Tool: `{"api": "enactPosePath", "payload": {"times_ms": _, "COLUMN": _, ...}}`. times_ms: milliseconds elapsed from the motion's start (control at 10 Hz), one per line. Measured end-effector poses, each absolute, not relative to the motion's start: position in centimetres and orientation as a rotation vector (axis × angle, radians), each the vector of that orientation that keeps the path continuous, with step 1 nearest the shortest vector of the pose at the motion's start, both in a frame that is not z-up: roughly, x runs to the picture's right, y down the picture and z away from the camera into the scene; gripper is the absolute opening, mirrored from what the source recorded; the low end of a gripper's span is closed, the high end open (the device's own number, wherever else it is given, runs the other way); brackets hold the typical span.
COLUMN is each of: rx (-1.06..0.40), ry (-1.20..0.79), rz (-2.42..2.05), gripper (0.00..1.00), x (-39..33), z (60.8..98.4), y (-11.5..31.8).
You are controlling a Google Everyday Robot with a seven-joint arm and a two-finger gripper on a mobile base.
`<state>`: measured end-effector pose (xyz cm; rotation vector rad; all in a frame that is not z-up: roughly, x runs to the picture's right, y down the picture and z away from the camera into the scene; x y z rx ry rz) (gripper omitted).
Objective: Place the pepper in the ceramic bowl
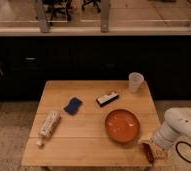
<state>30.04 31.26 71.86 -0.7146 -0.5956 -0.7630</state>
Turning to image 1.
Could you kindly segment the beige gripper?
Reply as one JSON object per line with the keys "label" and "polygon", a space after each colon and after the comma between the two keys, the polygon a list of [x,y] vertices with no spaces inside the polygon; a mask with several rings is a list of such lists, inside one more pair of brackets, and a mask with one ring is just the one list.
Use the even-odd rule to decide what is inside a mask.
{"label": "beige gripper", "polygon": [[145,135],[142,136],[139,140],[138,143],[142,146],[143,151],[144,151],[144,147],[143,144],[149,144],[154,160],[165,160],[167,158],[167,152],[163,149],[161,149],[152,139],[151,139],[151,135]]}

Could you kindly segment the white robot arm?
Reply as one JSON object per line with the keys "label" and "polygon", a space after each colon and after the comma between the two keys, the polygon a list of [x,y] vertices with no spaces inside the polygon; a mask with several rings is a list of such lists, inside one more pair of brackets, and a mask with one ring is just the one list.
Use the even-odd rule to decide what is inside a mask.
{"label": "white robot arm", "polygon": [[138,143],[142,145],[146,158],[150,163],[154,162],[151,145],[161,150],[170,149],[181,136],[191,139],[191,108],[172,107],[165,111],[164,122],[155,131],[142,136]]}

